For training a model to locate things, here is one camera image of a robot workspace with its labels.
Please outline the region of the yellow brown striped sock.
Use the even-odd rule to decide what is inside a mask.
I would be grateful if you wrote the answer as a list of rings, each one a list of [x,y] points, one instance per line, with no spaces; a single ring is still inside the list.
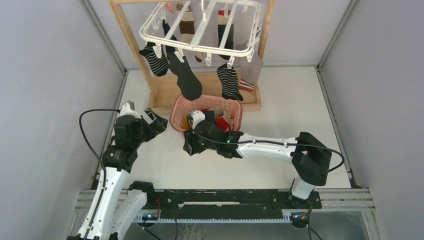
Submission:
[[[182,121],[181,121],[181,128],[183,130],[190,130],[191,129],[190,122],[189,122],[187,116],[182,119]]]

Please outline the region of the wooden hanger stand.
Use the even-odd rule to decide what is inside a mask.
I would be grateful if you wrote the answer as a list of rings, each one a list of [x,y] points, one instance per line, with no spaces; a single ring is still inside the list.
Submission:
[[[275,0],[267,0],[264,10],[262,30],[260,34],[260,42],[257,49],[258,56],[263,59],[267,44],[270,24],[273,17]],[[128,46],[135,57],[136,62],[143,74],[143,77],[150,88],[150,97],[148,107],[160,114],[169,115],[173,109],[177,97],[181,94],[177,86],[177,77],[174,74],[166,74],[165,76],[154,76],[151,74],[146,61],[139,54],[140,47],[131,29],[127,16],[122,8],[124,4],[144,4],[144,3],[165,3],[158,0],[108,0],[108,4],[115,15],[122,33],[128,43]],[[221,83],[215,72],[197,72],[196,77],[203,86],[203,93],[211,96],[221,96]],[[256,85],[253,92],[242,91],[244,101],[241,102],[245,111],[260,111],[261,97],[259,85]]]

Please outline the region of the dark blue sock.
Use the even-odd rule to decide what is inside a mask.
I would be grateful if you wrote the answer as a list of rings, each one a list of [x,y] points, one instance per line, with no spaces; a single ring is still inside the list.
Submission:
[[[216,117],[215,117],[215,112],[213,110],[205,110],[203,111],[203,114],[205,115],[205,120],[212,123],[212,124],[216,124]]]

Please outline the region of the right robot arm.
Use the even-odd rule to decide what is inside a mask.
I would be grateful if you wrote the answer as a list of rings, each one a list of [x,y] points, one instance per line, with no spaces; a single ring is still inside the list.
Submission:
[[[297,137],[258,137],[241,131],[223,131],[201,120],[187,122],[183,149],[190,155],[215,151],[226,159],[265,158],[291,164],[297,172],[290,187],[289,203],[302,208],[317,186],[325,186],[328,174],[345,163],[337,150],[326,147],[309,132]]]

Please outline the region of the pink plastic basket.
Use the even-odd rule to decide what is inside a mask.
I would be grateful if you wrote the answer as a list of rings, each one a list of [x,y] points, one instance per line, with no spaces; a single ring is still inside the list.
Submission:
[[[185,130],[181,128],[182,119],[189,113],[196,110],[209,110],[214,107],[222,107],[230,115],[232,120],[233,131],[239,131],[243,116],[243,107],[236,101],[224,99],[218,96],[202,95],[200,98],[190,101],[180,95],[174,104],[173,110],[169,117],[169,122],[174,130],[183,133]]]

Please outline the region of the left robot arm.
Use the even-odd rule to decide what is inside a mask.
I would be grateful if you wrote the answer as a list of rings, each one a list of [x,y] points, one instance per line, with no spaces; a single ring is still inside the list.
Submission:
[[[117,205],[138,157],[138,148],[163,133],[168,120],[146,108],[144,112],[152,121],[148,123],[131,101],[115,112],[118,116],[113,126],[114,135],[103,154],[95,155],[101,171],[94,198],[77,234],[68,236],[69,240],[122,240],[138,212],[156,203],[153,184],[134,181],[124,202]]]

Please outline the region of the plain red sock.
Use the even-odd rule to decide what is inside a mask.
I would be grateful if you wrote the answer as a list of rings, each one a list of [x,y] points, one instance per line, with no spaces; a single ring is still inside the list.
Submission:
[[[222,131],[228,132],[232,131],[232,122],[230,118],[227,118],[225,116],[221,116],[215,119],[215,125]]]

